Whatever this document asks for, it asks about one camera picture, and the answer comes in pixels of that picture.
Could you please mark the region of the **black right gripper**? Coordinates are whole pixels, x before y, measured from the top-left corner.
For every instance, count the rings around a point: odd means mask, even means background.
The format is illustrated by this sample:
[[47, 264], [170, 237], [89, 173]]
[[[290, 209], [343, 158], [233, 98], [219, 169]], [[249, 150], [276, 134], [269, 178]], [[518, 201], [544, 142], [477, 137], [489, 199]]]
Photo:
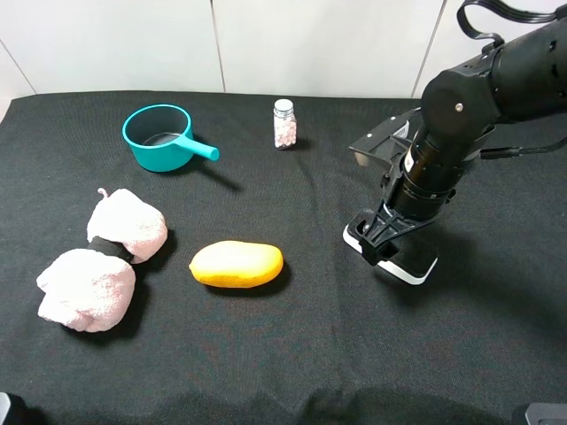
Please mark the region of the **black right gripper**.
[[359, 211], [353, 219], [353, 231], [361, 236], [362, 257], [372, 266], [391, 258], [391, 240], [432, 224], [438, 212], [425, 220], [411, 219], [382, 201], [375, 211]]

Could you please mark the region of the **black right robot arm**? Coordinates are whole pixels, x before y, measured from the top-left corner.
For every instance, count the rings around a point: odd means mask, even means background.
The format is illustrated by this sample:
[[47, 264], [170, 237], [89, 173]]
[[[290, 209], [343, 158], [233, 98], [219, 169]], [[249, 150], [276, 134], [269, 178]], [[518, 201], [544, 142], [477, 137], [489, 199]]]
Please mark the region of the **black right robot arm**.
[[378, 207], [347, 226], [362, 257], [376, 265], [396, 252], [394, 240], [435, 221], [497, 125], [565, 110], [565, 17], [441, 72], [419, 107], [350, 147], [385, 168]]

